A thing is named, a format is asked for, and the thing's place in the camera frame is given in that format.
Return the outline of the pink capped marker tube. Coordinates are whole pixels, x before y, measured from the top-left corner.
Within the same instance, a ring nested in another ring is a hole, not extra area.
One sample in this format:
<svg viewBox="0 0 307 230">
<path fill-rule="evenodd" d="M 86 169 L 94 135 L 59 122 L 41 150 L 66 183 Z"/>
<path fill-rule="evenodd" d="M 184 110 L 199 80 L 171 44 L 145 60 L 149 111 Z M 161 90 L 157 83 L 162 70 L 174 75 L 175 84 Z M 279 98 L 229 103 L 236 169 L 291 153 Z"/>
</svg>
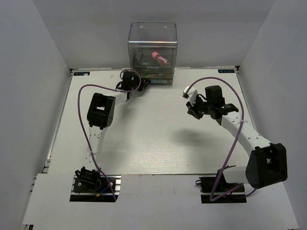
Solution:
<svg viewBox="0 0 307 230">
<path fill-rule="evenodd" d="M 160 65 L 162 66 L 168 66 L 169 62 L 166 58 L 164 58 L 163 56 L 161 56 L 158 52 L 154 51 L 152 53 L 152 58 L 154 60 L 156 60 Z"/>
</svg>

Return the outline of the blue capped highlighter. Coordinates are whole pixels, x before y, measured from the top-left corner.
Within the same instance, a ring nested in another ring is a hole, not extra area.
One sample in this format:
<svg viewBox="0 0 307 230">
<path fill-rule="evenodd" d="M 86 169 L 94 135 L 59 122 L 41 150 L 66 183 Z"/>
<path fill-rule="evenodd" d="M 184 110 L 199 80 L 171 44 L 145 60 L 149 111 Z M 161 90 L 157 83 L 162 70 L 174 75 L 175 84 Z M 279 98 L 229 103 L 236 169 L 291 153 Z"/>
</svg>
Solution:
<svg viewBox="0 0 307 230">
<path fill-rule="evenodd" d="M 172 84 L 172 81 L 171 80 L 154 79 L 154 80 L 151 80 L 151 84 L 169 85 L 169 84 Z"/>
</svg>

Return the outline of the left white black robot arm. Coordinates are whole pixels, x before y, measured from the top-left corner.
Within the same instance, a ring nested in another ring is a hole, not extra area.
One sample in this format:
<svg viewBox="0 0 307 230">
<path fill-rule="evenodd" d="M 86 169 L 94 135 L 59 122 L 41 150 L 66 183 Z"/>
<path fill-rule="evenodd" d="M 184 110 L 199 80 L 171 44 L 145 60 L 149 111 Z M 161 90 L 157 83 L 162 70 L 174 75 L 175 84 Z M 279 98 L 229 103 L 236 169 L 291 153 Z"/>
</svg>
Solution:
<svg viewBox="0 0 307 230">
<path fill-rule="evenodd" d="M 115 106 L 128 102 L 134 92 L 143 92 L 151 84 L 151 80 L 142 78 L 139 73 L 131 69 L 125 69 L 120 73 L 121 81 L 114 89 L 96 85 L 83 85 L 77 95 L 77 111 L 80 125 L 85 136 L 90 159 L 88 162 L 95 166 L 95 172 L 106 176 L 96 162 L 96 156 L 102 149 L 105 134 L 111 126 L 114 119 Z M 89 132 L 86 132 L 81 115 L 81 94 L 85 88 L 95 87 L 110 91 L 110 95 L 94 93 L 88 108 L 86 119 L 89 126 Z"/>
</svg>

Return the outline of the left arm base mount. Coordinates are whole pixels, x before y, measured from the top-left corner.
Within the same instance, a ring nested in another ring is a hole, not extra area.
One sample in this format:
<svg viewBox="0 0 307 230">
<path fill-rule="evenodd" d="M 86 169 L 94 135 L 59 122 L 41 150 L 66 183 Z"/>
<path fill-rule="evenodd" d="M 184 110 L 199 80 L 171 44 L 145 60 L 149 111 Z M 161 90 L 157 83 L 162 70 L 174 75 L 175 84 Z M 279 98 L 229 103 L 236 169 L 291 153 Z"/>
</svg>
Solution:
<svg viewBox="0 0 307 230">
<path fill-rule="evenodd" d="M 75 171 L 71 202 L 105 203 L 115 202 L 119 196 L 121 176 L 104 177 L 99 171 L 87 170 L 82 167 Z"/>
</svg>

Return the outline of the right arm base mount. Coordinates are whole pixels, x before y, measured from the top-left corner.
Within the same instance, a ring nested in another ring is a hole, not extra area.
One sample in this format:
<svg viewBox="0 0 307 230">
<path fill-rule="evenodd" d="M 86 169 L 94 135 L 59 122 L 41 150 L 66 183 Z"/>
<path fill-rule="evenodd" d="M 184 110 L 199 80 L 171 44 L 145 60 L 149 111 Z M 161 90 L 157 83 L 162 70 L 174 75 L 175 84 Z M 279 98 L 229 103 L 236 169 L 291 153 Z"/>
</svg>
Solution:
<svg viewBox="0 0 307 230">
<path fill-rule="evenodd" d="M 200 176 L 195 184 L 200 187 L 203 204 L 246 203 L 244 184 L 248 181 L 242 169 L 228 166 L 220 173 Z"/>
</svg>

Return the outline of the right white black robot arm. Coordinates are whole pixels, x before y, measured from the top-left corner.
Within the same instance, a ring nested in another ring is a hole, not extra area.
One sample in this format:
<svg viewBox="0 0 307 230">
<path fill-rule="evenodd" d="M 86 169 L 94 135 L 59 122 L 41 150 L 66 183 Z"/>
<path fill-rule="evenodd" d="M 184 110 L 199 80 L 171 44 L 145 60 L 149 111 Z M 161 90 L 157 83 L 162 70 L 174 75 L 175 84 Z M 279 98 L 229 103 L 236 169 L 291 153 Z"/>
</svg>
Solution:
<svg viewBox="0 0 307 230">
<path fill-rule="evenodd" d="M 288 178 L 286 148 L 273 144 L 260 135 L 232 103 L 225 103 L 220 86 L 205 88 L 206 100 L 195 88 L 187 86 L 183 91 L 188 99 L 188 114 L 196 119 L 209 115 L 221 127 L 229 131 L 248 155 L 246 166 L 228 166 L 219 170 L 222 176 L 216 180 L 217 187 L 228 191 L 234 184 L 249 184 L 260 189 L 286 181 Z"/>
</svg>

